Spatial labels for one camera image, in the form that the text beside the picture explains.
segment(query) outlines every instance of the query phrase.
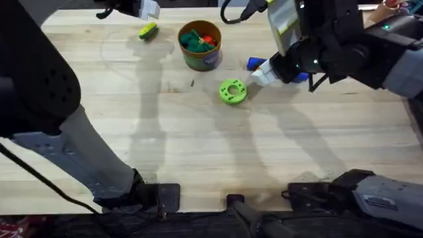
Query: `green and yellow toy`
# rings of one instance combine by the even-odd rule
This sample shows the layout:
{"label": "green and yellow toy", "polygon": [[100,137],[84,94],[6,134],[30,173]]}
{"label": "green and yellow toy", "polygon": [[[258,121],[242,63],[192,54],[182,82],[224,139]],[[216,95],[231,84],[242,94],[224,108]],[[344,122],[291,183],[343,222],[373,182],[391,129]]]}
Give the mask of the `green and yellow toy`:
{"label": "green and yellow toy", "polygon": [[141,40],[148,41],[157,33],[158,30],[159,30],[159,27],[157,27],[156,23],[154,22],[149,23],[141,29],[138,37]]}
{"label": "green and yellow toy", "polygon": [[219,94],[223,102],[239,104],[247,97],[247,87],[238,79],[228,79],[220,85]]}

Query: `colorful container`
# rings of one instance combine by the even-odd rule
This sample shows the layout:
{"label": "colorful container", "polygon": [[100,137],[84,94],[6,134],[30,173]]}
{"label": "colorful container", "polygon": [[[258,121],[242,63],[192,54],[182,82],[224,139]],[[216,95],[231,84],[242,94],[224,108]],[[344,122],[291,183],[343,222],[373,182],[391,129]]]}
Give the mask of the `colorful container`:
{"label": "colorful container", "polygon": [[[216,47],[213,50],[204,53],[194,53],[181,45],[180,37],[194,29],[200,36],[211,36],[216,41]],[[221,54],[221,33],[216,25],[205,20],[195,20],[185,24],[179,31],[178,42],[186,64],[197,71],[209,71],[215,69],[219,63]]]}

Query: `gray robot arm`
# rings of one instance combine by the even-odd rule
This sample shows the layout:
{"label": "gray robot arm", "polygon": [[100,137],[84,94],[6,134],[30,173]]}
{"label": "gray robot arm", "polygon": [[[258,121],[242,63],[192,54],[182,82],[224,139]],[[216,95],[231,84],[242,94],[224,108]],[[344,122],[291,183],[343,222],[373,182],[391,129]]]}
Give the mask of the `gray robot arm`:
{"label": "gray robot arm", "polygon": [[[95,131],[80,105],[76,75],[40,30],[39,26],[66,2],[2,2],[0,137],[47,158],[84,184],[104,208],[155,207],[159,202],[157,186],[145,184]],[[150,0],[118,3],[114,6],[125,14],[158,17],[158,5]],[[173,205],[171,209],[178,210],[178,200]]]}

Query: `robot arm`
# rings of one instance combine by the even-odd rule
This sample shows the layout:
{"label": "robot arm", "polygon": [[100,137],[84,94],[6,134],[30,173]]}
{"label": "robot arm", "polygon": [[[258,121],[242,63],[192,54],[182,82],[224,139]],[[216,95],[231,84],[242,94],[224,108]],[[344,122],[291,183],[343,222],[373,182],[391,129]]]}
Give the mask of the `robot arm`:
{"label": "robot arm", "polygon": [[275,0],[268,6],[271,24],[280,9],[296,20],[274,33],[279,52],[254,73],[262,82],[324,73],[330,83],[351,77],[423,100],[423,19],[395,15],[364,28],[356,0]]}
{"label": "robot arm", "polygon": [[[46,0],[42,7],[31,0],[2,2],[0,137],[57,165],[84,184],[102,207],[152,208],[157,205],[157,189],[144,184],[95,131],[80,105],[76,75],[37,25],[64,2]],[[151,2],[142,2],[122,0],[113,7],[145,17],[139,6]]]}

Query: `blue block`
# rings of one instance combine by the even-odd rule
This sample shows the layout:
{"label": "blue block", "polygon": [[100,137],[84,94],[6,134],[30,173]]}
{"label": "blue block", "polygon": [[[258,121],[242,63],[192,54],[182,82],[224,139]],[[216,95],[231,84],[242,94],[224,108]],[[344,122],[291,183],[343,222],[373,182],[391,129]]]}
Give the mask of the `blue block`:
{"label": "blue block", "polygon": [[258,66],[260,66],[262,63],[266,62],[267,59],[262,59],[262,58],[254,58],[251,57],[249,58],[249,61],[247,63],[247,70],[249,71],[254,71],[258,68]]}

